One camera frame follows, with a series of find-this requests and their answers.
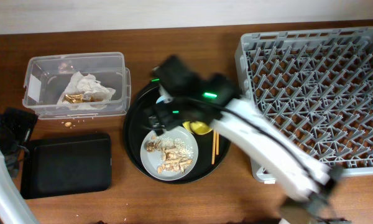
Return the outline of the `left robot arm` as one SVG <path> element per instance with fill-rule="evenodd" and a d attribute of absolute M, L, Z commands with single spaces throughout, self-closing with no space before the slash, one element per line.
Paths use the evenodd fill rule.
<path fill-rule="evenodd" d="M 39 222 L 11 176 L 19 166 L 21 147 L 13 132 L 0 121 L 0 223 Z"/>

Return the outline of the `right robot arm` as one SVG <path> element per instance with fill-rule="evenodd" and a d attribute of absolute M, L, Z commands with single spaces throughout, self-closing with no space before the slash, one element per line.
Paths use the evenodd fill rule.
<path fill-rule="evenodd" d="M 279 208 L 280 223 L 346 223 L 325 219 L 329 198 L 343 175 L 312 158 L 270 124 L 238 87 L 221 73 L 208 79 L 189 69 L 176 55 L 152 70 L 163 101 L 145 110 L 149 128 L 157 135 L 201 121 L 266 168 L 287 197 Z"/>

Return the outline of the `light blue plastic cup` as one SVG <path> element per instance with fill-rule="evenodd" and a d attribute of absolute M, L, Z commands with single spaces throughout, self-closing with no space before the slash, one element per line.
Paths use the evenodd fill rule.
<path fill-rule="evenodd" d="M 156 104 L 159 104 L 159 103 L 167 103 L 168 102 L 168 98 L 166 96 L 160 96 L 157 101 L 156 101 Z"/>

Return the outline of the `white napkin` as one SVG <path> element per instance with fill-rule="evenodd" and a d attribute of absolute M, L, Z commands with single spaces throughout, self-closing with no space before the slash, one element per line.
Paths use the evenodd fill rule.
<path fill-rule="evenodd" d="M 70 105 L 71 110 L 102 110 L 106 108 L 105 102 L 111 101 L 116 90 L 110 87 L 102 86 L 101 82 L 92 74 L 82 75 L 76 72 L 71 76 L 70 82 L 60 95 L 57 105 Z M 65 95 L 84 94 L 93 98 L 102 99 L 102 101 L 87 103 L 68 103 L 63 101 Z"/>

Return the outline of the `yellow plastic bowl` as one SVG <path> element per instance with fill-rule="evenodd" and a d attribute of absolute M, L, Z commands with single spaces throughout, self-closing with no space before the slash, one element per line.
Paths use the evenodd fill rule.
<path fill-rule="evenodd" d="M 187 131 L 197 135 L 205 135 L 212 131 L 208 125 L 200 121 L 185 121 L 182 125 Z"/>

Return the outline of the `gold snack wrapper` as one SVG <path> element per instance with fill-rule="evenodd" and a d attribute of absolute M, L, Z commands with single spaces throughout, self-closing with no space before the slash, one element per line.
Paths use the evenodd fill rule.
<path fill-rule="evenodd" d="M 93 98 L 92 96 L 87 96 L 84 94 L 75 94 L 75 95 L 65 95 L 63 97 L 63 101 L 66 101 L 68 103 L 87 103 L 87 102 L 102 101 L 102 99 Z"/>

